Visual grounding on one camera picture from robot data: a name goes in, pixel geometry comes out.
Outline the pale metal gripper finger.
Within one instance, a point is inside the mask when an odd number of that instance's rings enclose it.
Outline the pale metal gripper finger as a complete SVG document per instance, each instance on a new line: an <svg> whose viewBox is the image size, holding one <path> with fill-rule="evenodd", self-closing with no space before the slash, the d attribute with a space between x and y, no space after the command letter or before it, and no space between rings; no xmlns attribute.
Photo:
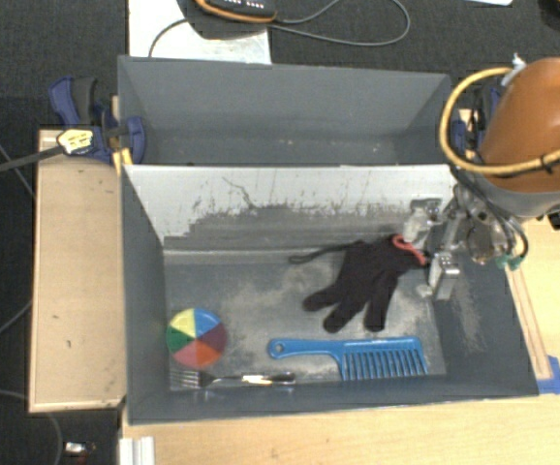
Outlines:
<svg viewBox="0 0 560 465"><path fill-rule="evenodd" d="M445 215L441 199L412 200L410 215L403 224L407 243L422 251L437 251L441 245Z"/></svg>
<svg viewBox="0 0 560 465"><path fill-rule="evenodd" d="M453 253L436 253L428 268L426 282L417 286L421 298L448 301L460 277L460 266Z"/></svg>

